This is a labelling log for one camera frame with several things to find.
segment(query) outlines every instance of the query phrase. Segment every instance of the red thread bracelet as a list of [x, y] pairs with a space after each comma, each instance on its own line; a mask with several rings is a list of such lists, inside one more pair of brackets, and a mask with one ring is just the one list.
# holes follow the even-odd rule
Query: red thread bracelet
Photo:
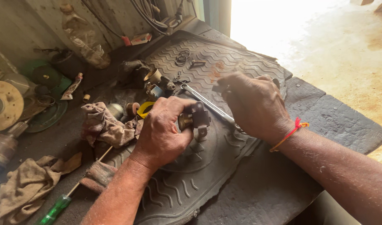
[[295, 128], [294, 130], [292, 130], [288, 135], [286, 135], [282, 141], [280, 141], [276, 146], [274, 146], [273, 148], [271, 148], [269, 151], [270, 152], [274, 152], [274, 151], [278, 151], [276, 150], [276, 148], [281, 145], [281, 143], [283, 143], [288, 137], [290, 137], [292, 134], [294, 134], [295, 131], [297, 131], [299, 128], [301, 127], [306, 127], [306, 126], [309, 126], [309, 123], [307, 122], [302, 122], [302, 123], [299, 123], [301, 121], [301, 119], [299, 117], [297, 117], [297, 119], [295, 119]]

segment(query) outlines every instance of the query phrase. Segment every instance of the floor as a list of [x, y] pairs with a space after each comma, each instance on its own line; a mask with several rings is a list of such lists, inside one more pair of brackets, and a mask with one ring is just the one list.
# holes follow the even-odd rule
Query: floor
[[[382, 125], [381, 3], [233, 1], [230, 37]], [[382, 146], [369, 157], [382, 163]]]

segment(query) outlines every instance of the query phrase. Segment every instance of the dirty cloth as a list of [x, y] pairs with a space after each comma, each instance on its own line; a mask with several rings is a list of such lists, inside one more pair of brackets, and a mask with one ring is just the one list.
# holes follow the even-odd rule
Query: dirty cloth
[[96, 161], [87, 170], [85, 177], [80, 180], [80, 184], [88, 187], [98, 194], [101, 194], [106, 189], [109, 182], [112, 181], [116, 171], [117, 168], [104, 164], [100, 161]]
[[92, 147], [98, 140], [118, 149], [134, 139], [137, 119], [123, 124], [113, 117], [103, 102], [87, 104], [81, 109], [86, 113], [81, 138], [87, 140]]
[[67, 162], [53, 156], [27, 159], [0, 185], [0, 225], [17, 224], [37, 211], [60, 177], [81, 165], [81, 152]]
[[152, 70], [146, 62], [133, 60], [123, 62], [123, 74], [118, 77], [117, 89], [143, 89], [144, 77]]

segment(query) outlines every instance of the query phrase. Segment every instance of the combination wrench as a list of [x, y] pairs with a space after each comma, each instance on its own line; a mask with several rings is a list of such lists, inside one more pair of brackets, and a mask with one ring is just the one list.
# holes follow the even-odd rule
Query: combination wrench
[[186, 90], [188, 91], [192, 96], [194, 96], [194, 98], [196, 98], [197, 100], [203, 102], [208, 108], [210, 108], [211, 110], [213, 110], [215, 113], [219, 114], [220, 117], [222, 117], [224, 120], [226, 120], [227, 122], [229, 122], [231, 125], [233, 125], [237, 130], [241, 130], [241, 127], [238, 126], [234, 119], [229, 116], [227, 113], [225, 113], [223, 110], [219, 109], [216, 105], [214, 105], [213, 103], [209, 102], [206, 98], [204, 98], [204, 96], [202, 96], [201, 94], [199, 94], [197, 91], [195, 91], [194, 89], [192, 89], [190, 86], [188, 86], [188, 84], [182, 84], [181, 85], [181, 89], [183, 90]]

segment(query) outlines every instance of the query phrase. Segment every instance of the rubber mat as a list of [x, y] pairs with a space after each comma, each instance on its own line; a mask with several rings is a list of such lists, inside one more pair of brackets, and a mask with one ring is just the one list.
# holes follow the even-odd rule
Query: rubber mat
[[[185, 50], [190, 52], [190, 56], [183, 66], [178, 66], [176, 57]], [[204, 66], [191, 67], [193, 59], [207, 62]], [[279, 79], [283, 94], [285, 76], [288, 76], [287, 70], [264, 56], [187, 32], [174, 33], [146, 58], [146, 62], [171, 79], [180, 72], [182, 78], [189, 81], [190, 87], [229, 115], [231, 111], [220, 94], [211, 90], [222, 75], [234, 71], [241, 71], [250, 77], [268, 74]], [[183, 91], [175, 95], [191, 98]], [[134, 224], [188, 222], [197, 216], [199, 207], [218, 193], [236, 170], [239, 161], [259, 144], [259, 140], [234, 131], [212, 111], [209, 111], [209, 115], [212, 123], [207, 140], [197, 142], [194, 139], [182, 155], [153, 175], [145, 189]]]

